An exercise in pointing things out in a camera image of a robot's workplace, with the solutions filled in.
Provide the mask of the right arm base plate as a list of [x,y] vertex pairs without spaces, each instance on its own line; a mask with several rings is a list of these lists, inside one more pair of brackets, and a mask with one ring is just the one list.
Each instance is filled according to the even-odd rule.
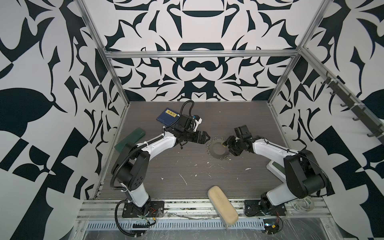
[[268,200],[245,200],[244,214],[247,217],[255,216],[285,216],[286,208],[284,204],[274,206]]

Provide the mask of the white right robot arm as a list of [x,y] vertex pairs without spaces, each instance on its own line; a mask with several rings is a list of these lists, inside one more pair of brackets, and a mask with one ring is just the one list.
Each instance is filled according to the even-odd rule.
[[261,196],[261,210],[267,211],[295,199],[303,199],[322,189],[330,191],[332,184],[318,165],[312,152],[294,151],[253,136],[246,125],[235,128],[235,136],[223,143],[229,152],[239,156],[243,151],[263,156],[284,167],[285,181]]

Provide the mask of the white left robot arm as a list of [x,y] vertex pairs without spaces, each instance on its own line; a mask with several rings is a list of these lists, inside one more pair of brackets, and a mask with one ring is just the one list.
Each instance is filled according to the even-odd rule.
[[180,115],[174,124],[163,127],[157,137],[139,144],[126,144],[112,169],[110,188],[125,193],[131,203],[143,207],[150,200],[144,187],[150,161],[177,145],[181,148],[187,143],[204,145],[211,137],[198,130],[202,121],[197,115]]

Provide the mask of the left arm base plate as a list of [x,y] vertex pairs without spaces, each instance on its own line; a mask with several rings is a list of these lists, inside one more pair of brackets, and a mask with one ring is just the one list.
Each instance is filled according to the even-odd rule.
[[125,203],[123,208],[123,218],[136,218],[139,216],[156,217],[158,214],[163,214],[165,208],[164,201],[148,200],[142,207],[136,206],[134,203]]

